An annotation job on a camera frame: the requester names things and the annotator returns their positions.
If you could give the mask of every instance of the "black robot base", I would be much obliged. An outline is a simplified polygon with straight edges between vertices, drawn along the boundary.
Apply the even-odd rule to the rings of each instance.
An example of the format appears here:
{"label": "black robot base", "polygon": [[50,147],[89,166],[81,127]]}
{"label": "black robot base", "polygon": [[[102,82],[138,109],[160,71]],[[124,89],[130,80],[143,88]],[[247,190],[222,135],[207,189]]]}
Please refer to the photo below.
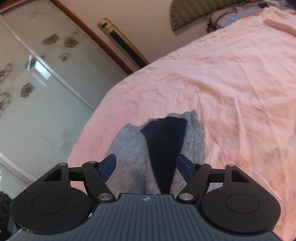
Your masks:
{"label": "black robot base", "polygon": [[[280,205],[234,165],[212,169],[181,155],[187,185],[177,195],[121,194],[105,182],[116,157],[69,168],[60,163],[19,194],[10,207],[20,228],[13,241],[280,240],[273,232]],[[70,181],[83,181],[86,192]],[[223,186],[208,191],[210,183]]]}

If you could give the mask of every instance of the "metal screw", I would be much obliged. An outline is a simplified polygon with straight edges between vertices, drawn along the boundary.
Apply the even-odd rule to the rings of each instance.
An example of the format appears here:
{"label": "metal screw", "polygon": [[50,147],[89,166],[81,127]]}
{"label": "metal screw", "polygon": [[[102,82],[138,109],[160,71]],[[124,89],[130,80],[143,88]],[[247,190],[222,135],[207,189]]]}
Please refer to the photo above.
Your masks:
{"label": "metal screw", "polygon": [[194,196],[190,193],[182,193],[179,195],[179,198],[184,200],[184,201],[190,201],[194,198]]}
{"label": "metal screw", "polygon": [[102,201],[109,201],[113,198],[113,196],[110,193],[101,193],[98,196],[98,199],[102,200]]}

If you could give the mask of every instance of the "ribbed gray surface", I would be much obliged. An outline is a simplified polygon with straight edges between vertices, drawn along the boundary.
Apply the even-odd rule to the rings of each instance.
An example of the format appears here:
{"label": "ribbed gray surface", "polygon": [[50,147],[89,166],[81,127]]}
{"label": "ribbed gray surface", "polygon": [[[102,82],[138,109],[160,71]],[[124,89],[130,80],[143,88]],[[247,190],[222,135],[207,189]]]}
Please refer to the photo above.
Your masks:
{"label": "ribbed gray surface", "polygon": [[63,234],[37,235],[21,231],[13,241],[193,241],[280,240],[272,233],[238,237],[208,225],[192,205],[177,203],[171,195],[123,194],[101,204],[81,226]]}

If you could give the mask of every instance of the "fabric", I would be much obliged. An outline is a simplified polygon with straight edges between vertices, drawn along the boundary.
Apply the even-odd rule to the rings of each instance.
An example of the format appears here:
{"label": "fabric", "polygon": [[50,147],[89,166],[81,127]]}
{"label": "fabric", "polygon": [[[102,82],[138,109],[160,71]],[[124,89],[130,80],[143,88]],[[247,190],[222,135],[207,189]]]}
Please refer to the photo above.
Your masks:
{"label": "fabric", "polygon": [[296,16],[268,8],[135,72],[105,96],[69,157],[102,160],[127,124],[196,110],[205,162],[235,164],[281,205],[274,232],[296,237]]}
{"label": "fabric", "polygon": [[186,125],[186,119],[168,116],[151,121],[140,130],[145,136],[152,171],[162,194],[170,193]]}
{"label": "fabric", "polygon": [[[171,113],[168,116],[186,120],[185,136],[180,153],[188,157],[193,163],[202,163],[205,139],[196,111],[185,112],[181,115]],[[110,145],[107,155],[114,153],[117,165],[106,184],[116,197],[120,193],[161,193],[151,167],[145,136],[140,131],[149,123],[157,120],[150,119],[142,126],[127,124],[119,131]],[[170,192],[177,195],[185,185],[186,182],[176,169]]]}
{"label": "fabric", "polygon": [[236,2],[237,0],[173,0],[170,9],[172,30],[176,31],[205,14]]}
{"label": "fabric", "polygon": [[[277,7],[280,10],[289,11],[292,10],[289,6],[287,6],[286,2],[280,2],[280,6]],[[209,21],[212,23],[216,29],[218,28],[226,28],[230,24],[234,23],[238,19],[255,16],[258,13],[262,12],[263,9],[258,5],[258,1],[255,3],[248,3],[242,6],[242,10],[237,12],[236,7],[239,7],[239,4],[233,4],[231,6],[225,7],[223,9],[219,9],[213,13],[211,13]]]}

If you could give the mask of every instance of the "flower pattern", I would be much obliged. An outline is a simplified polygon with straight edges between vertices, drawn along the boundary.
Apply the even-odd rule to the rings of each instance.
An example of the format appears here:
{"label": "flower pattern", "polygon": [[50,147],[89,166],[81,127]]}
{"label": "flower pattern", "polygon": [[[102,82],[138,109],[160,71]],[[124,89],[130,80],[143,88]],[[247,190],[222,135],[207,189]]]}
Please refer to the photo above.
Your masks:
{"label": "flower pattern", "polygon": [[74,31],[74,32],[72,33],[72,35],[74,35],[74,36],[76,36],[76,35],[78,35],[78,34],[80,34],[80,32],[78,32],[78,31]]}
{"label": "flower pattern", "polygon": [[2,93],[0,95],[0,116],[3,111],[9,106],[10,104],[11,95],[8,93]]}
{"label": "flower pattern", "polygon": [[51,36],[49,36],[48,38],[46,38],[45,40],[43,40],[43,44],[54,44],[56,41],[59,40],[59,36],[56,34],[53,34]]}
{"label": "flower pattern", "polygon": [[0,83],[3,82],[7,76],[12,71],[13,65],[11,63],[7,64],[4,69],[0,70]]}
{"label": "flower pattern", "polygon": [[76,39],[74,39],[73,37],[70,37],[65,40],[64,46],[66,46],[68,48],[72,48],[76,44],[79,44],[78,41]]}
{"label": "flower pattern", "polygon": [[69,57],[71,57],[70,53],[63,53],[59,56],[59,58],[61,59],[61,61],[67,61],[69,59]]}
{"label": "flower pattern", "polygon": [[48,55],[47,55],[47,53],[41,53],[41,54],[39,54],[39,56],[40,56],[42,59],[45,59]]}
{"label": "flower pattern", "polygon": [[35,87],[30,82],[26,83],[20,91],[20,97],[27,98],[34,89]]}

